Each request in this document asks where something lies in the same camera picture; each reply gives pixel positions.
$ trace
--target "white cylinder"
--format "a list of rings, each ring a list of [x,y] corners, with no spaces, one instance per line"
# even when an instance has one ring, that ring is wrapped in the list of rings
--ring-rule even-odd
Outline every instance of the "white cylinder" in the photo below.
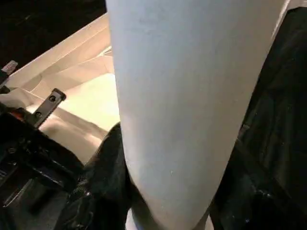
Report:
[[[107,0],[126,162],[161,229],[210,204],[283,3]]]

